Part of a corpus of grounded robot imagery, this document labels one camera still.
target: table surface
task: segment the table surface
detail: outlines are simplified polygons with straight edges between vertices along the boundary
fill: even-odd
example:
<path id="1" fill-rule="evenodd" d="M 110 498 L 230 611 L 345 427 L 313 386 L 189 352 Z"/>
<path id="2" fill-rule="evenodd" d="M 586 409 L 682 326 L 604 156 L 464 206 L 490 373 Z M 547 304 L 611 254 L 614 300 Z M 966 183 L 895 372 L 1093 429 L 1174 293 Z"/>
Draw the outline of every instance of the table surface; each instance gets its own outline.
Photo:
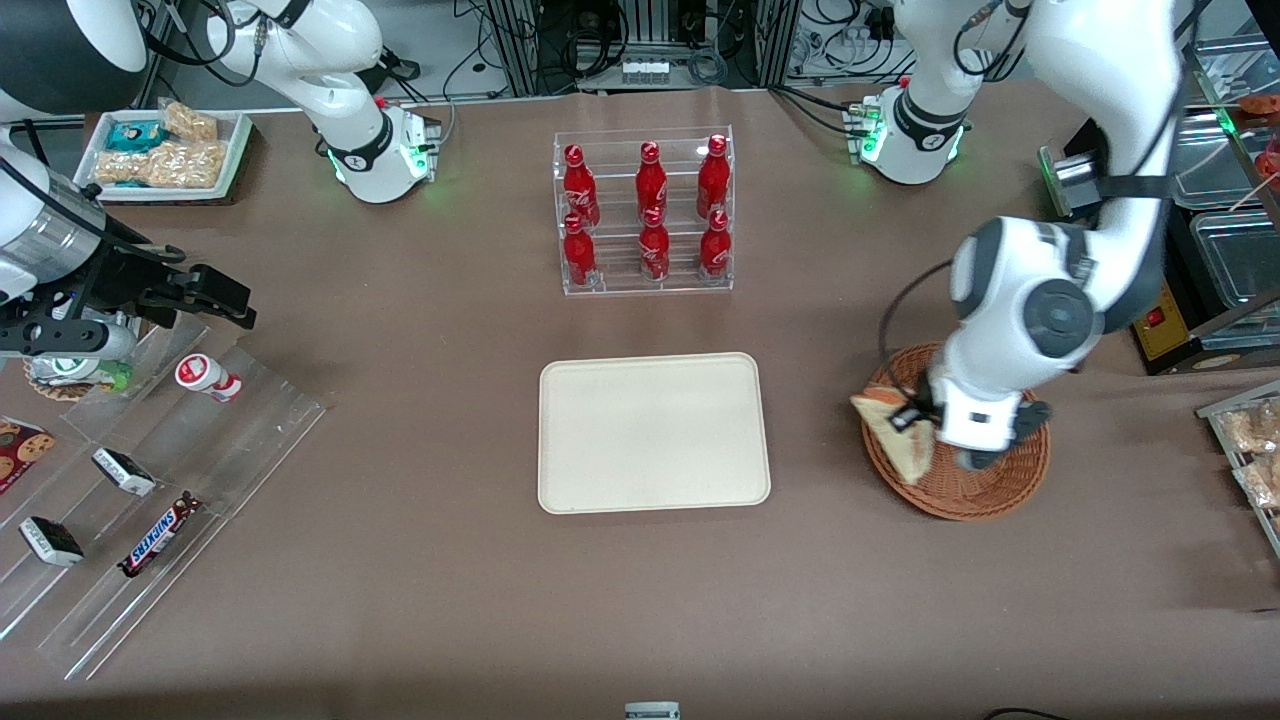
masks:
<path id="1" fill-rule="evenodd" d="M 1251 612 L 1280 606 L 1276 562 L 1193 414 L 1275 372 L 1146 378 L 1128 333 L 1105 338 L 1039 391 L 1052 466 L 992 523 L 922 515 L 863 448 L 847 397 L 888 300 L 986 219 L 1048 214 L 1036 150 L 1082 117 L 1043 86 L 988 87 L 927 187 L 850 167 L 764 92 L 458 117 L 439 179 L 388 206 L 355 201 L 284 114 L 255 117 L 237 205 L 113 210 L 252 287 L 241 346 L 332 409 L 97 678 L 61 682 L 22 628 L 0 644 L 0 716 L 588 719 L 662 698 L 692 720 L 1280 716 L 1280 624 Z M 733 292 L 563 297 L 552 135 L 722 123 Z M 945 284 L 906 301 L 893 343 L 955 327 Z M 716 351 L 759 363 L 763 505 L 538 506 L 543 366 Z M 58 427 L 14 365 L 0 392 Z"/>

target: clear acrylic shelf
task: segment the clear acrylic shelf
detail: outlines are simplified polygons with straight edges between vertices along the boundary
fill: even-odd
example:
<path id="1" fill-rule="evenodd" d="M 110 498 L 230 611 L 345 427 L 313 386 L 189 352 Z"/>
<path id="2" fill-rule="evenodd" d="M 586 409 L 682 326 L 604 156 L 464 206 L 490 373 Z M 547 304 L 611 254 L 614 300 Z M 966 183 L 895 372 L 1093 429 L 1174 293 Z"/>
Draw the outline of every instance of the clear acrylic shelf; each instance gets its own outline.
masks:
<path id="1" fill-rule="evenodd" d="M 698 170 L 707 156 L 707 140 L 713 133 L 728 138 L 730 174 L 726 213 L 728 231 L 737 247 L 733 232 L 733 186 L 737 168 L 733 164 L 733 128 L 730 126 L 622 129 L 600 132 L 558 132 L 552 147 L 552 186 L 556 201 L 557 252 L 561 259 L 561 284 L 564 295 L 654 293 L 671 291 L 728 291 L 733 288 L 733 250 L 726 278 L 718 283 L 705 283 L 698 275 L 699 249 L 707 220 L 698 217 Z M 640 145 L 654 141 L 662 151 L 662 167 L 667 170 L 667 222 L 671 234 L 671 273 L 664 281 L 654 282 L 640 274 L 640 218 L 636 209 L 635 177 L 640 169 Z M 564 199 L 564 147 L 582 146 L 586 167 L 595 176 L 600 201 L 600 223 L 589 232 L 595 242 L 595 264 L 600 282 L 593 287 L 579 287 L 570 282 L 568 263 L 564 260 L 564 217 L 568 202 Z"/>
<path id="2" fill-rule="evenodd" d="M 169 379 L 193 350 L 241 377 L 234 401 L 219 404 Z M 67 679 L 101 667 L 324 414 L 195 319 L 148 334 L 134 357 L 134 379 L 147 368 L 146 382 L 119 395 L 93 391 L 64 415 L 88 442 L 72 445 L 63 465 L 4 521 L 14 528 L 0 538 L 0 637 L 28 616 L 55 621 L 40 650 Z M 129 455 L 155 477 L 155 489 L 137 497 L 116 488 L 90 460 L 100 446 Z M 150 566 L 125 578 L 115 564 L 183 491 L 205 505 Z M 73 568 L 41 562 L 15 528 L 29 515 L 67 525 L 84 559 Z"/>

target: green indicator light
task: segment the green indicator light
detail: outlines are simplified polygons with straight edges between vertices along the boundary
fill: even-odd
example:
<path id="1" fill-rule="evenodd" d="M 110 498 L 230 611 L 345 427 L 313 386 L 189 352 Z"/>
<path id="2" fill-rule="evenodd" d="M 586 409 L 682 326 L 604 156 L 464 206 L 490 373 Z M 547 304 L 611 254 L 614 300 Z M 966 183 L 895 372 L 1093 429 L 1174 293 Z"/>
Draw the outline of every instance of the green indicator light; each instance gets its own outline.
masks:
<path id="1" fill-rule="evenodd" d="M 1226 135 L 1235 135 L 1235 120 L 1231 119 L 1225 108 L 1215 108 L 1213 114 L 1217 115 L 1217 124 L 1222 126 Z"/>

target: chocolate bar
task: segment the chocolate bar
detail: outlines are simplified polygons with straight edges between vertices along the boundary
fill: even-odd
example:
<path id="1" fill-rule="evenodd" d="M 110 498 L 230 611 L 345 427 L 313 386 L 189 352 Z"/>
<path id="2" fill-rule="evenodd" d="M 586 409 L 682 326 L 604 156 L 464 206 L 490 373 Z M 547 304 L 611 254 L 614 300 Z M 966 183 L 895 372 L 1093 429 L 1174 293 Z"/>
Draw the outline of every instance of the chocolate bar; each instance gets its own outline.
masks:
<path id="1" fill-rule="evenodd" d="M 127 578 L 137 578 L 138 573 L 145 570 L 160 555 L 160 551 L 173 541 L 178 530 L 187 524 L 187 518 L 196 510 L 200 510 L 201 505 L 204 502 L 192 497 L 189 492 L 183 491 L 182 497 L 175 500 L 169 510 L 165 510 L 160 520 L 151 527 L 142 538 L 142 542 L 133 548 L 133 552 L 118 564 L 118 568 L 124 570 Z"/>

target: red bottle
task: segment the red bottle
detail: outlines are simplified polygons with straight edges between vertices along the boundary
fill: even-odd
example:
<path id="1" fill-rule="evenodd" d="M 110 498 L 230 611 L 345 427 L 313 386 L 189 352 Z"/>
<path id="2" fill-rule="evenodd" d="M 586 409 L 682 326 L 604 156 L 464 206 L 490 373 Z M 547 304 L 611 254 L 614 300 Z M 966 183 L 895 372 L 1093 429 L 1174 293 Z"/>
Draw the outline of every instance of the red bottle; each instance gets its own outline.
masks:
<path id="1" fill-rule="evenodd" d="M 568 279 L 579 287 L 591 287 L 600 279 L 595 268 L 595 243 L 584 229 L 581 215 L 570 214 L 564 218 L 564 260 L 568 263 Z"/>
<path id="2" fill-rule="evenodd" d="M 728 138 L 723 135 L 713 135 L 707 141 L 707 159 L 698 170 L 698 217 L 705 218 L 712 210 L 724 209 L 728 197 L 728 159 L 724 150 L 728 149 Z"/>
<path id="3" fill-rule="evenodd" d="M 595 195 L 595 176 L 586 168 L 582 147 L 570 145 L 564 149 L 564 200 L 570 213 L 577 213 L 591 227 L 600 224 L 600 201 Z"/>
<path id="4" fill-rule="evenodd" d="M 645 141 L 640 146 L 640 172 L 636 173 L 636 211 L 643 214 L 648 208 L 667 211 L 667 170 L 658 161 L 658 143 Z"/>
<path id="5" fill-rule="evenodd" d="M 719 282 L 728 272 L 728 252 L 733 246 L 728 237 L 728 214 L 724 210 L 712 210 L 707 222 L 710 227 L 703 233 L 698 277 L 705 282 Z"/>
<path id="6" fill-rule="evenodd" d="M 671 236 L 662 227 L 662 208 L 646 208 L 640 229 L 640 274 L 650 281 L 664 281 L 671 270 Z"/>

